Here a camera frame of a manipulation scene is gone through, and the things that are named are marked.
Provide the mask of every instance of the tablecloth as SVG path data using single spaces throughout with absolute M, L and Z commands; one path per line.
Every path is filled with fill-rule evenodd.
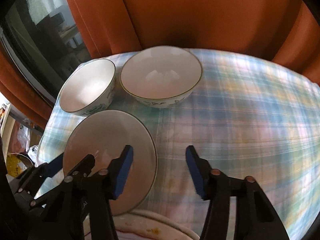
M 140 119 L 158 153 L 155 184 L 138 208 L 157 212 L 201 234 L 208 201 L 196 194 L 186 165 L 185 149 L 193 144 L 201 157 L 228 176 L 254 176 L 290 239 L 301 239 L 320 211 L 319 86 L 255 57 L 206 49 L 189 51 L 203 64 L 202 79 L 188 98 L 165 109 L 144 106 L 121 88 L 119 72 L 136 52 L 106 57 L 115 63 L 117 75 L 109 109 Z M 37 163 L 49 162 L 62 153 L 83 119 L 62 111 L 58 98 L 39 145 Z M 62 171 L 47 179 L 38 195 L 62 179 Z

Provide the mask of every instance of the plaid tablecloth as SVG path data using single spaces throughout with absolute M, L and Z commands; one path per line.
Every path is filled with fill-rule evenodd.
M 158 152 L 156 182 L 138 208 L 201 233 L 208 202 L 196 194 L 186 165 L 185 149 L 193 144 L 200 156 L 228 176 L 254 176 L 290 239 L 300 240 L 320 211 L 319 86 L 255 57 L 206 49 L 190 51 L 202 62 L 204 75 L 194 92 L 174 107 L 144 106 L 116 84 L 109 109 L 140 119 Z M 117 77 L 135 53 L 107 57 L 115 63 Z M 49 162 L 62 153 L 83 119 L 62 111 L 58 99 L 40 142 L 37 162 Z M 47 179 L 39 194 L 62 179 L 60 171 L 54 179 Z

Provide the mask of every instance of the bolt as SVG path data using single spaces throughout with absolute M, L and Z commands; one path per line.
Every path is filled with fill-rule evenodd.
M 211 170 L 211 174 L 212 174 L 212 175 L 220 175 L 220 174 L 221 174 L 221 171 L 218 170 L 218 169 L 212 169 L 212 170 Z
M 71 181 L 73 181 L 73 177 L 72 176 L 66 176 L 64 178 L 64 182 L 71 182 Z
M 246 176 L 245 179 L 247 180 L 247 182 L 255 182 L 256 181 L 254 179 L 254 177 L 252 177 L 252 176 Z
M 101 169 L 100 171 L 98 171 L 99 175 L 107 175 L 108 174 L 108 170 L 107 169 Z

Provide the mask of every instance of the plastic bag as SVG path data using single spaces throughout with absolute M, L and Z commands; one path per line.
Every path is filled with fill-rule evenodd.
M 29 151 L 28 151 L 28 156 L 30 157 L 30 159 L 36 163 L 36 159 L 37 159 L 37 152 L 38 152 L 38 145 L 33 145 L 30 147 Z
M 29 150 L 30 137 L 31 137 L 30 129 L 20 124 L 19 130 L 17 133 L 17 139 L 21 144 L 21 147 L 26 149 L 26 152 Z

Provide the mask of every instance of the curtain fold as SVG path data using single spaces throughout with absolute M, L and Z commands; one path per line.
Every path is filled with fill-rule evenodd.
M 0 92 L 30 120 L 45 128 L 52 108 L 22 76 L 0 46 Z
M 221 49 L 320 82 L 320 27 L 302 0 L 67 0 L 93 58 L 157 45 Z

